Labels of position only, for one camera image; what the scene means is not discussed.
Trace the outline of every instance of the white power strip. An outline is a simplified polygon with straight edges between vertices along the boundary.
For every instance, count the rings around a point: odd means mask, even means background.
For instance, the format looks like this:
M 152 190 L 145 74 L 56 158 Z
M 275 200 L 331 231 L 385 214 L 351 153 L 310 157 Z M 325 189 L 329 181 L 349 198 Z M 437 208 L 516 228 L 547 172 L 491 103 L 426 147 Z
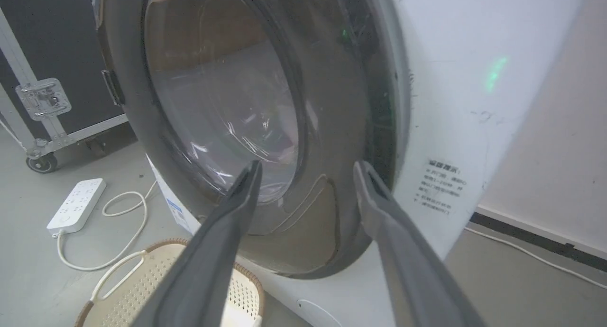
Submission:
M 57 237 L 59 231 L 70 234 L 80 230 L 105 188 L 106 182 L 102 178 L 82 180 L 76 184 L 46 226 L 50 234 Z

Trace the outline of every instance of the white cable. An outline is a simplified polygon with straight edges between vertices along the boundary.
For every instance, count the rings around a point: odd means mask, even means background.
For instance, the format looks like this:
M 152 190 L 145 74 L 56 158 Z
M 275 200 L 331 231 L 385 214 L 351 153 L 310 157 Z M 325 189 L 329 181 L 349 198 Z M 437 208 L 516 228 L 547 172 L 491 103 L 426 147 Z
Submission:
M 135 241 L 135 239 L 139 236 L 139 234 L 141 234 L 143 227 L 146 225 L 147 222 L 147 204 L 146 204 L 146 199 L 149 197 L 150 193 L 152 193 L 152 189 L 154 189 L 154 185 L 156 185 L 156 182 L 154 182 L 154 184 L 152 184 L 152 186 L 150 187 L 150 189 L 147 191 L 145 197 L 143 195 L 141 195 L 141 193 L 137 192 L 137 191 L 128 191 L 125 193 L 121 193 L 115 197 L 113 197 L 112 199 L 110 199 L 110 201 L 108 201 L 105 206 L 103 206 L 103 209 L 101 209 L 101 214 L 103 214 L 106 217 L 117 217 L 120 215 L 123 215 L 124 213 L 129 213 L 132 210 L 138 208 L 139 206 L 143 205 L 143 221 L 141 222 L 141 226 L 139 226 L 139 230 L 137 230 L 137 232 L 135 232 L 133 238 L 130 239 L 130 241 L 127 243 L 126 247 L 124 247 L 124 249 L 122 249 L 122 251 L 115 256 L 114 258 L 112 258 L 112 260 L 100 265 L 100 266 L 95 266 L 95 267 L 82 267 L 82 266 L 76 266 L 70 262 L 68 262 L 68 260 L 65 259 L 65 256 L 63 256 L 63 251 L 61 251 L 61 236 L 63 235 L 63 231 L 59 231 L 59 234 L 57 235 L 57 252 L 59 253 L 59 258 L 61 259 L 61 261 L 66 265 L 71 267 L 72 269 L 76 269 L 76 270 L 80 270 L 80 271 L 96 271 L 96 270 L 100 270 L 103 269 L 105 267 L 108 267 L 110 265 L 112 265 L 113 263 L 115 263 L 117 260 L 119 260 L 123 255 L 124 252 L 126 252 L 129 248 L 130 245 Z M 108 208 L 108 205 L 113 203 L 114 201 L 116 201 L 117 199 L 128 195 L 128 194 L 134 194 L 137 195 L 139 198 L 141 198 L 141 201 L 139 202 L 139 204 L 133 206 L 132 208 L 126 209 L 124 211 L 118 212 L 118 213 L 107 213 L 106 212 L 106 208 Z
M 551 263 L 551 262 L 549 262 L 549 261 L 546 261 L 546 260 L 544 260 L 543 258 L 541 258 L 540 256 L 535 255 L 535 254 L 534 254 L 534 253 L 532 253 L 531 251 L 528 251 L 527 249 L 523 249 L 522 247 L 520 247 L 520 246 L 518 246 L 518 245 L 516 245 L 516 244 L 514 244 L 514 243 L 510 243 L 509 241 L 505 241 L 505 240 L 499 239 L 499 238 L 497 238 L 497 237 L 490 236 L 490 235 L 488 235 L 488 234 L 484 234 L 483 232 L 479 232 L 479 231 L 473 230 L 473 229 L 471 229 L 471 228 L 469 228 L 469 227 L 465 227 L 465 228 L 464 228 L 464 230 L 469 231 L 469 232 L 472 232 L 473 234 L 477 234 L 477 235 L 479 235 L 479 236 L 483 236 L 483 237 L 488 238 L 488 239 L 490 239 L 490 240 L 492 240 L 492 241 L 496 241 L 496 242 L 499 242 L 499 243 L 503 243 L 503 244 L 505 244 L 505 245 L 509 245 L 509 246 L 511 246 L 511 247 L 513 247 L 513 248 L 515 248 L 515 249 L 517 249 L 517 250 L 519 250 L 519 251 L 522 251 L 522 252 L 524 252 L 525 254 L 527 254 L 527 255 L 529 255 L 529 256 L 531 256 L 531 257 L 535 258 L 536 260 L 538 260 L 538 261 L 540 261 L 540 262 L 542 262 L 542 263 L 545 263 L 545 264 L 547 264 L 547 265 L 549 265 L 549 266 L 551 266 L 551 267 L 553 267 L 553 268 L 555 268 L 555 269 L 559 269 L 560 271 L 563 271 L 563 272 L 568 273 L 568 274 L 570 274 L 570 275 L 574 275 L 574 276 L 575 276 L 575 277 L 577 277 L 578 279 L 584 280 L 584 281 L 586 281 L 586 282 L 589 282 L 589 283 L 591 283 L 591 284 L 594 284 L 595 286 L 598 286 L 598 287 L 600 287 L 600 288 L 603 288 L 603 289 L 607 290 L 607 286 L 606 286 L 606 285 L 601 284 L 601 283 L 599 283 L 599 282 L 596 282 L 596 281 L 594 281 L 594 280 L 588 279 L 588 277 L 586 277 L 586 276 L 584 276 L 584 275 L 581 275 L 581 274 L 579 274 L 579 273 L 577 273 L 577 272 L 575 272 L 575 271 L 572 271 L 572 270 L 566 269 L 566 268 L 561 267 L 561 266 L 557 266 L 557 265 L 556 265 L 556 264 L 554 264 L 554 263 Z

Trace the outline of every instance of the baseboard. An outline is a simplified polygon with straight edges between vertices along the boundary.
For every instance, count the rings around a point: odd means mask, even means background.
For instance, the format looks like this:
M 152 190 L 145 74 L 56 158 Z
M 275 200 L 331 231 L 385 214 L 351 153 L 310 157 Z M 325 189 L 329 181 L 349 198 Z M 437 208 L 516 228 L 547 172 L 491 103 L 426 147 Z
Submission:
M 477 207 L 470 221 L 607 272 L 606 252 L 571 237 L 483 206 Z

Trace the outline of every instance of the laundry basket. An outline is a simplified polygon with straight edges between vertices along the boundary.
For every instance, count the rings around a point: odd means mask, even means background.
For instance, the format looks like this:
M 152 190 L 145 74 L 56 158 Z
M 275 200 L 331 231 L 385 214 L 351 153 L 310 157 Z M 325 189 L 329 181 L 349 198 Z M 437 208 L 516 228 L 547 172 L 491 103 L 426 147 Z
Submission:
M 114 264 L 99 280 L 91 299 L 78 316 L 76 327 L 128 327 L 139 309 L 185 248 L 187 240 L 170 239 L 130 254 Z M 105 295 L 101 289 L 129 260 L 141 260 Z M 234 264 L 221 327 L 258 327 L 264 311 L 264 290 L 258 279 Z

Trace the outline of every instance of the white washing machine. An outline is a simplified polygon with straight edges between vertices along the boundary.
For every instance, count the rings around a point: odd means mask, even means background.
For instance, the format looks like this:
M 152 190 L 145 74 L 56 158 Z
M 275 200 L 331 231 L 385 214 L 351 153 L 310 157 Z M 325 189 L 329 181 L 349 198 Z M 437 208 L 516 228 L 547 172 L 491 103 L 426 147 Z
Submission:
M 94 0 L 110 89 L 195 232 L 262 161 L 238 261 L 315 327 L 392 326 L 365 159 L 442 259 L 583 0 Z

